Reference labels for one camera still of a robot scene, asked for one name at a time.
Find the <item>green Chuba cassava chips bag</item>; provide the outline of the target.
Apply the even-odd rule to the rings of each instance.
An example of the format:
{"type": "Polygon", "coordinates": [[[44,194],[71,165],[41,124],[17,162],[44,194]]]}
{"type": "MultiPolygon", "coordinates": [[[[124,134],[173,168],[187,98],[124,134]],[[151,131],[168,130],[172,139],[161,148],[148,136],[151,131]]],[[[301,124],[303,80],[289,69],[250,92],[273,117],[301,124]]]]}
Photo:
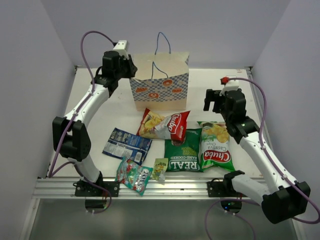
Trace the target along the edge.
{"type": "Polygon", "coordinates": [[[230,152],[230,135],[225,122],[198,121],[201,127],[200,166],[202,170],[220,167],[234,172],[232,155],[230,152]]]}

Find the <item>checkered paper bag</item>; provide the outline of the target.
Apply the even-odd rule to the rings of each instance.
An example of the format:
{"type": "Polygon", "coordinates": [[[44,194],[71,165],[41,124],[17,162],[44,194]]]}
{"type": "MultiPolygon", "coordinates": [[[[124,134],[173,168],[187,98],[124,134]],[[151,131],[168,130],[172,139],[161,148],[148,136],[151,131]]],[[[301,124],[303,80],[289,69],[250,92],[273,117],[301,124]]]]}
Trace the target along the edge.
{"type": "Polygon", "coordinates": [[[187,108],[189,56],[189,52],[172,51],[168,38],[162,32],[157,34],[153,53],[133,56],[137,72],[129,83],[137,111],[187,108]]]}

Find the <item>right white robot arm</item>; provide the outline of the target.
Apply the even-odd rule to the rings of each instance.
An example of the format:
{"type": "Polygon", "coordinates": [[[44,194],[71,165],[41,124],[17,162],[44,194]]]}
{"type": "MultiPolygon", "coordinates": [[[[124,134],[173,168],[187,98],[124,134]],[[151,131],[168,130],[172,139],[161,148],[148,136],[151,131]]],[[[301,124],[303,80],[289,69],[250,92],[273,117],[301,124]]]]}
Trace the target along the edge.
{"type": "Polygon", "coordinates": [[[305,181],[298,182],[285,170],[272,152],[265,153],[270,148],[263,139],[259,139],[261,131],[256,122],[247,116],[242,91],[208,89],[204,111],[209,110],[211,103],[214,103],[212,111],[222,115],[227,132],[251,157],[266,182],[263,185],[237,170],[224,175],[220,189],[227,197],[242,193],[255,201],[273,224],[303,214],[311,189],[305,181]]]}

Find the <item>red Chuba chips bag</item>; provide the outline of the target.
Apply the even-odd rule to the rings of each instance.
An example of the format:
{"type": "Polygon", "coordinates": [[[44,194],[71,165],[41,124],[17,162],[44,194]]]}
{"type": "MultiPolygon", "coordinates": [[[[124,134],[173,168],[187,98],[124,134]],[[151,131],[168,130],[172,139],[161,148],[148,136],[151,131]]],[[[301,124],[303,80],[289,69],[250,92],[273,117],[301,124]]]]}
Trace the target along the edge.
{"type": "Polygon", "coordinates": [[[171,140],[175,146],[186,139],[187,119],[190,111],[162,116],[146,108],[137,135],[146,139],[171,140]]]}

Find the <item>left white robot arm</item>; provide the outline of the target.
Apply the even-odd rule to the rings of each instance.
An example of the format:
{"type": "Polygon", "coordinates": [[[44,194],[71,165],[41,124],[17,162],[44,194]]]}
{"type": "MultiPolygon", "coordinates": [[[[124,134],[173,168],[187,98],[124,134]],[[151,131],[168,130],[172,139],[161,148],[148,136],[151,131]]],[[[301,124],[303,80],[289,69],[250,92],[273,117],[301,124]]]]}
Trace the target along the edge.
{"type": "Polygon", "coordinates": [[[52,121],[53,148],[58,156],[75,165],[80,176],[88,182],[86,190],[92,196],[103,193],[104,184],[98,179],[101,172],[90,156],[91,140],[87,131],[90,121],[104,102],[119,86],[120,79],[131,79],[137,68],[126,50],[106,51],[102,57],[101,74],[96,75],[80,102],[64,117],[52,121]]]}

